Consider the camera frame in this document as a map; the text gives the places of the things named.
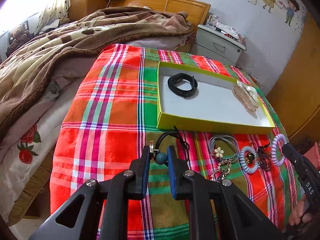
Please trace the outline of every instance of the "curtain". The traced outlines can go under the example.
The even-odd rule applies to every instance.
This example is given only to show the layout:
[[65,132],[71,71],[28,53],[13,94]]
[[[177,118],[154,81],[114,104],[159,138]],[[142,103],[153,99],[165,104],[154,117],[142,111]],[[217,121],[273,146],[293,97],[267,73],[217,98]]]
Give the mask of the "curtain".
[[39,34],[41,29],[56,19],[67,18],[70,0],[48,0],[48,5],[39,16],[35,35]]

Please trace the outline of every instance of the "white nightstand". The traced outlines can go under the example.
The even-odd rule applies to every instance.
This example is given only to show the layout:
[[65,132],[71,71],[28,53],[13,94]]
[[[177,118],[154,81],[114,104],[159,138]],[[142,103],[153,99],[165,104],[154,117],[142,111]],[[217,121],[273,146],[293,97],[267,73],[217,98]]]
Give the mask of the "white nightstand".
[[208,28],[198,25],[195,43],[191,48],[191,54],[206,56],[220,61],[226,65],[236,65],[236,62],[245,50],[245,46],[233,39]]

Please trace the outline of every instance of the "wooden headboard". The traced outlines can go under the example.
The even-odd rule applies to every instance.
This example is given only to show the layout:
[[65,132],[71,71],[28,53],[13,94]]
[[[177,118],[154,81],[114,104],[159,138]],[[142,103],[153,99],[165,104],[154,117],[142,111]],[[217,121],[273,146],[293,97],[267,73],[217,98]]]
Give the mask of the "wooden headboard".
[[164,11],[167,3],[166,11],[177,13],[186,11],[188,13],[187,20],[195,25],[204,24],[210,4],[199,2],[196,0],[111,0],[110,7],[116,6],[148,6],[152,10]]

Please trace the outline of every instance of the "cartoon boy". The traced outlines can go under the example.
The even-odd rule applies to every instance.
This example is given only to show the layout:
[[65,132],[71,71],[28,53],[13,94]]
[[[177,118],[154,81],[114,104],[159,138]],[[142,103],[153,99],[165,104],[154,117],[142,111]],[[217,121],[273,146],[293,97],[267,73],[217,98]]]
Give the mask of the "cartoon boy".
[[287,20],[285,23],[287,23],[290,26],[290,23],[292,21],[292,18],[294,17],[294,12],[297,12],[300,10],[299,4],[296,0],[286,0],[288,7],[285,8],[287,10]]

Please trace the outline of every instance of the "black wristband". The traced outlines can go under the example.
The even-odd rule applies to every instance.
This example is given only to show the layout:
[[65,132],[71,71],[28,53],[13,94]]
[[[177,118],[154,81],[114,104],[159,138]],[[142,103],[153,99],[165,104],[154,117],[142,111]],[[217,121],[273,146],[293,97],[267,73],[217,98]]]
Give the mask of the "black wristband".
[[[182,80],[187,80],[190,82],[190,85],[191,85],[190,90],[182,90],[175,86],[177,83],[181,82]],[[184,73],[179,73],[168,79],[168,87],[176,95],[183,98],[188,98],[196,93],[196,90],[198,88],[198,82],[195,80],[194,76],[189,76]]]

